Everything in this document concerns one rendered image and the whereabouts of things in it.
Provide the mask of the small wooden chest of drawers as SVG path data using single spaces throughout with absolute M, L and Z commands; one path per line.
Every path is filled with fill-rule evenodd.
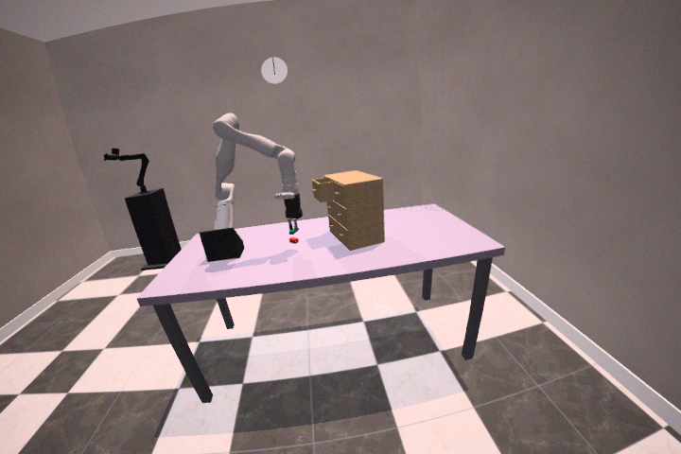
M 383 179 L 359 171 L 350 174 L 364 178 L 327 178 L 344 185 L 349 251 L 385 242 Z M 335 179 L 335 180 L 333 180 Z M 338 182 L 337 182 L 338 181 Z M 362 182 L 366 181 L 366 182 Z

